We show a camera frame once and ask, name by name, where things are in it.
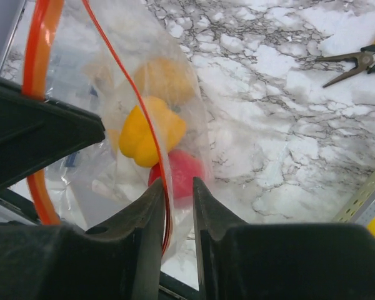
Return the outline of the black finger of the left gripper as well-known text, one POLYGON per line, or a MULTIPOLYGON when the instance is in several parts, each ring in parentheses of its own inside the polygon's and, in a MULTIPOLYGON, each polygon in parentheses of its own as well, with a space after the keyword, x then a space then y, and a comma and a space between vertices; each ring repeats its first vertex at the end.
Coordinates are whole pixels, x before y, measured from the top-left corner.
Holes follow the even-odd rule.
POLYGON ((0 77, 0 191, 100 143, 104 132, 99 116, 57 99, 25 96, 0 77))

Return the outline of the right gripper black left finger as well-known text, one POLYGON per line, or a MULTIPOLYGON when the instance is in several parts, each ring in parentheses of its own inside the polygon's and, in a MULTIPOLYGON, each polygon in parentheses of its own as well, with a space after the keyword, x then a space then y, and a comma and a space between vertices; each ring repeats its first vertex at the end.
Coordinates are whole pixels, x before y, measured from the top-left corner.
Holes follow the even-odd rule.
POLYGON ((87 231, 0 222, 0 299, 157 299, 164 215, 157 180, 87 231))

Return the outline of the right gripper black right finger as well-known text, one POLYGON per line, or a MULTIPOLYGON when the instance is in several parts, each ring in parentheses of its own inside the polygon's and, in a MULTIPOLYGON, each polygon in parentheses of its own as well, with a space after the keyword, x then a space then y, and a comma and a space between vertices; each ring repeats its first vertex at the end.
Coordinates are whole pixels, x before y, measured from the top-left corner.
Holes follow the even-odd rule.
POLYGON ((348 223, 249 224, 193 180, 201 299, 375 299, 375 238, 348 223))

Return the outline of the clear zip bag orange zipper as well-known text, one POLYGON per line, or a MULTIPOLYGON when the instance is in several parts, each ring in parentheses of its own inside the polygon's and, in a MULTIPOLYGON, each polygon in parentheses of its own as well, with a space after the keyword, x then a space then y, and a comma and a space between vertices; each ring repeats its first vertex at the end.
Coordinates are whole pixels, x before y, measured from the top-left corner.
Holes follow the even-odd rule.
POLYGON ((97 92, 95 114, 105 138, 82 149, 80 168, 66 174, 66 181, 46 179, 51 164, 27 177, 39 217, 47 225, 64 220, 87 229, 162 178, 162 258, 170 259, 193 227, 193 200, 186 209, 174 208, 168 154, 186 151, 203 162, 203 180, 213 178, 206 109, 197 76, 195 96, 182 105, 142 95, 133 76, 154 58, 187 63, 196 75, 191 63, 142 1, 38 1, 23 69, 22 89, 28 95, 47 96, 46 78, 56 46, 91 55, 82 71, 97 92))

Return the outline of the red toy apple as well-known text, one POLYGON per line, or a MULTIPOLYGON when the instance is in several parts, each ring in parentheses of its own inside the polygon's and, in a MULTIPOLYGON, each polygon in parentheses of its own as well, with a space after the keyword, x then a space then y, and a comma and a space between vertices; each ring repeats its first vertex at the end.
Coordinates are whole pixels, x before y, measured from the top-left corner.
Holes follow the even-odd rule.
POLYGON ((186 209, 193 205, 193 178, 204 179, 203 162, 181 149, 168 154, 171 167, 174 208, 186 209))

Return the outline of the green perforated plastic basket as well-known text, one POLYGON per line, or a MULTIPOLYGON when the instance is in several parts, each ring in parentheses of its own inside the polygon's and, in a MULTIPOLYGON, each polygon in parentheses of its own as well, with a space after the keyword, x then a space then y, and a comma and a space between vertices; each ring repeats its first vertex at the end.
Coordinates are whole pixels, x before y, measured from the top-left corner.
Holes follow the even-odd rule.
POLYGON ((334 216, 333 222, 368 225, 375 217, 375 171, 334 216))

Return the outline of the orange yellow toy fruit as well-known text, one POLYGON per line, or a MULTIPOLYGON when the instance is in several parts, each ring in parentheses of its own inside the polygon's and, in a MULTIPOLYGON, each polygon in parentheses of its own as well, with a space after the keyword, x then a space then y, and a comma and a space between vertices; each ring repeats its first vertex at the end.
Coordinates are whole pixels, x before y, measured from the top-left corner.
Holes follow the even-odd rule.
POLYGON ((190 65, 164 57, 145 62, 133 79, 142 95, 161 98, 172 105, 182 105, 196 93, 197 79, 190 65))

